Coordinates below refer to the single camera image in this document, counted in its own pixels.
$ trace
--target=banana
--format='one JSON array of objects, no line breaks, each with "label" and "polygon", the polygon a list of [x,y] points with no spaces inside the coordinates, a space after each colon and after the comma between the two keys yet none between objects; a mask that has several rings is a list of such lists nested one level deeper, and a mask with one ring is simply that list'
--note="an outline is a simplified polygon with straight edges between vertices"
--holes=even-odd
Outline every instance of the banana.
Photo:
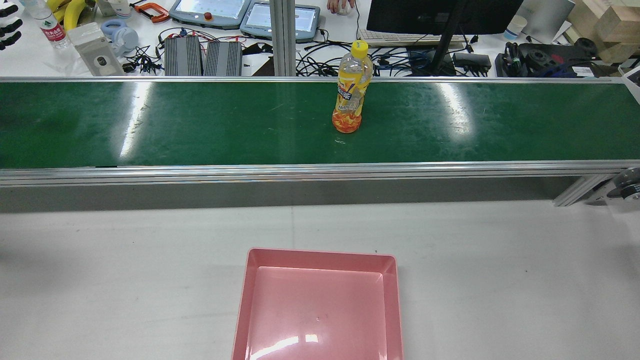
[{"label": "banana", "polygon": [[84,10],[84,0],[71,0],[65,11],[65,31],[75,29],[78,26],[78,18]]},{"label": "banana", "polygon": [[47,6],[51,9],[52,12],[56,12],[64,2],[68,2],[68,0],[47,0]]},{"label": "banana", "polygon": [[68,6],[69,4],[64,4],[60,9],[58,9],[58,11],[53,13],[53,16],[56,17],[56,20],[58,22],[61,22],[62,19],[65,18],[65,10],[67,9]]}]

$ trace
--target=computer mouse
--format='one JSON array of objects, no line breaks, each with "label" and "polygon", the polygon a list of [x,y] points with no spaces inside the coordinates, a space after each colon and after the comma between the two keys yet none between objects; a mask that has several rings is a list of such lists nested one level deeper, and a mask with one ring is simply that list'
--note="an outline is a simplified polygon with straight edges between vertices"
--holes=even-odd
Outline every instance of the computer mouse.
[{"label": "computer mouse", "polygon": [[337,12],[338,15],[349,15],[353,11],[353,9],[351,8],[351,5],[349,4],[349,1],[347,1],[343,9],[342,0],[340,0],[340,5],[338,5],[338,8],[339,8],[339,11]]}]

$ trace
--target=pink plastic bin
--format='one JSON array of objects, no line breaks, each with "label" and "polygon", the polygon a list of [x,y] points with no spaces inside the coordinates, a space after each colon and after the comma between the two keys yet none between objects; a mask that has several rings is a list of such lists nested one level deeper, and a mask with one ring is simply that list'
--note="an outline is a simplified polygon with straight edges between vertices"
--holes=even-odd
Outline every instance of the pink plastic bin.
[{"label": "pink plastic bin", "polygon": [[396,259],[249,251],[232,360],[403,360]]}]

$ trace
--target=water bottle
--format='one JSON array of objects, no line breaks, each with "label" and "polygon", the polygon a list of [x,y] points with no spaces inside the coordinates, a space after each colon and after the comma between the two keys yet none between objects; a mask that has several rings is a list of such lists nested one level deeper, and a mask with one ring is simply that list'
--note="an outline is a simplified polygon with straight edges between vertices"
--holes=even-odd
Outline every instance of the water bottle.
[{"label": "water bottle", "polygon": [[27,12],[38,22],[38,26],[56,49],[69,46],[65,30],[51,12],[44,0],[20,0]]},{"label": "water bottle", "polygon": [[351,52],[340,61],[338,71],[338,100],[335,103],[332,122],[341,133],[352,133],[362,122],[362,104],[371,77],[373,63],[367,56],[369,44],[357,40]]}]

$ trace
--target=tablet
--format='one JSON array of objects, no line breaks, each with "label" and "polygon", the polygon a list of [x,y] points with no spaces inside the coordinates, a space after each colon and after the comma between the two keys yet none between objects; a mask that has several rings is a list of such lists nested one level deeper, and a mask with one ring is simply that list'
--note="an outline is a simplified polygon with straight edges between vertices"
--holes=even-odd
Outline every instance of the tablet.
[{"label": "tablet", "polygon": [[183,24],[237,29],[250,0],[177,0],[169,16]]},{"label": "tablet", "polygon": [[[316,35],[320,8],[317,6],[296,5],[296,42],[313,41]],[[271,12],[269,3],[251,0],[244,15],[240,31],[256,38],[271,40]]]}]

